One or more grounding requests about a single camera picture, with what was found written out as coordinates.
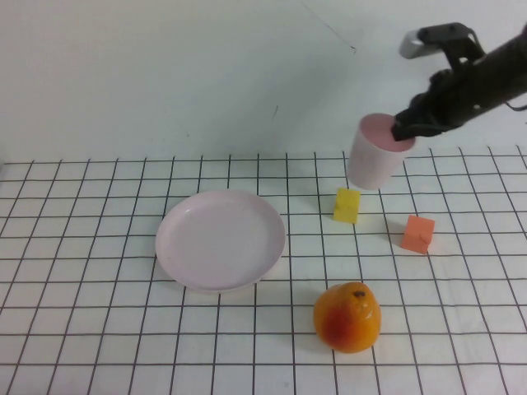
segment pink cup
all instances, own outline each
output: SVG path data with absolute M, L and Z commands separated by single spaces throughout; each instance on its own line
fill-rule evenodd
M 378 189 L 403 164 L 415 138 L 396 142 L 391 128 L 394 117 L 369 114 L 359 124 L 347 163 L 347 178 L 362 189 Z

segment fake fruit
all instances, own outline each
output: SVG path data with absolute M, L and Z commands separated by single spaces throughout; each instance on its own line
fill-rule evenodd
M 380 332 L 380 306 L 361 282 L 332 286 L 315 302 L 315 331 L 331 348 L 359 352 L 375 343 Z

